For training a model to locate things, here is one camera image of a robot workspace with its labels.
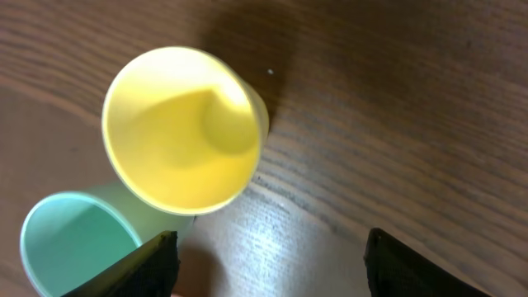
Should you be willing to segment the yellow cup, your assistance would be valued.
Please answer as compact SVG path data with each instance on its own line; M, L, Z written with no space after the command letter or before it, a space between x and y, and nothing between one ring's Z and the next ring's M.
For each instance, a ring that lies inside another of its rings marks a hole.
M177 215L207 214L239 196L269 129L257 91L221 59L186 46L131 60L101 111L119 179L146 204Z

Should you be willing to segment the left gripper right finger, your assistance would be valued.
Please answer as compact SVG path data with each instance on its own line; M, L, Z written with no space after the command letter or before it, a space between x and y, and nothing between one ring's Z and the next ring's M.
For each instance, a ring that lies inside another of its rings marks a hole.
M369 233L364 261L372 297L488 297L380 228Z

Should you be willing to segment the mint green cup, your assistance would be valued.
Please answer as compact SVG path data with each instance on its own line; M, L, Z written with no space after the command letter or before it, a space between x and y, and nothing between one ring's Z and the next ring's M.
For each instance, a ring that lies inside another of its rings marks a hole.
M45 197L26 216L21 261L41 296L91 280L162 231L184 238L194 217L153 208L121 182Z

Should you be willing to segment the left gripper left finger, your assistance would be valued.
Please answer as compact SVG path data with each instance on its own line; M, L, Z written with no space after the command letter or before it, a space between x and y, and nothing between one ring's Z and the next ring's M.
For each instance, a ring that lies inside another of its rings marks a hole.
M180 260L178 232L164 231L64 297L170 297Z

